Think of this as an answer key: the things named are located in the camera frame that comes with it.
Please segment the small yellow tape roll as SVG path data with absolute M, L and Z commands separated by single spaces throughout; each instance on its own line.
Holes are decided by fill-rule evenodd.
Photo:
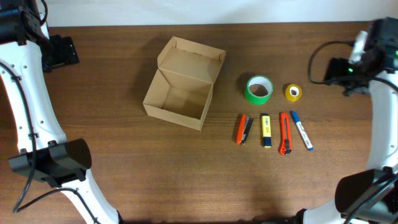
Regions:
M 285 97 L 291 102 L 298 101 L 302 97 L 302 89 L 296 84 L 290 84 L 285 89 Z

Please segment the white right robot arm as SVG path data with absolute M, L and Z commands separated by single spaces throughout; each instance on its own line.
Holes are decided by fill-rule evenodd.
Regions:
M 366 169 L 342 178 L 333 200 L 299 211 L 290 223 L 397 223 L 397 19 L 372 21 L 346 44 L 351 55 L 332 58 L 320 84 L 371 97 Z

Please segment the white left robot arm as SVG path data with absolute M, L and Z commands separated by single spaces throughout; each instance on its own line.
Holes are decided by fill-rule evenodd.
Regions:
M 49 34 L 47 16 L 36 1 L 1 1 L 1 80 L 19 150 L 10 167 L 29 182 L 49 184 L 52 194 L 65 194 L 87 223 L 122 223 L 95 182 L 86 141 L 69 141 L 54 113 L 44 73 L 79 58 L 70 37 Z

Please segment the brown cardboard box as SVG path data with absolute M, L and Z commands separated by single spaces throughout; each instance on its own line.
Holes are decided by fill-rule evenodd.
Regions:
M 148 116 L 202 130 L 226 51 L 172 37 L 143 101 Z

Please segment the green tape roll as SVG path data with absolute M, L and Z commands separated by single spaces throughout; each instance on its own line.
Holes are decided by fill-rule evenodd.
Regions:
M 244 95 L 250 103 L 263 105 L 269 100 L 273 90 L 274 85 L 269 78 L 256 75 L 251 77 L 246 83 Z

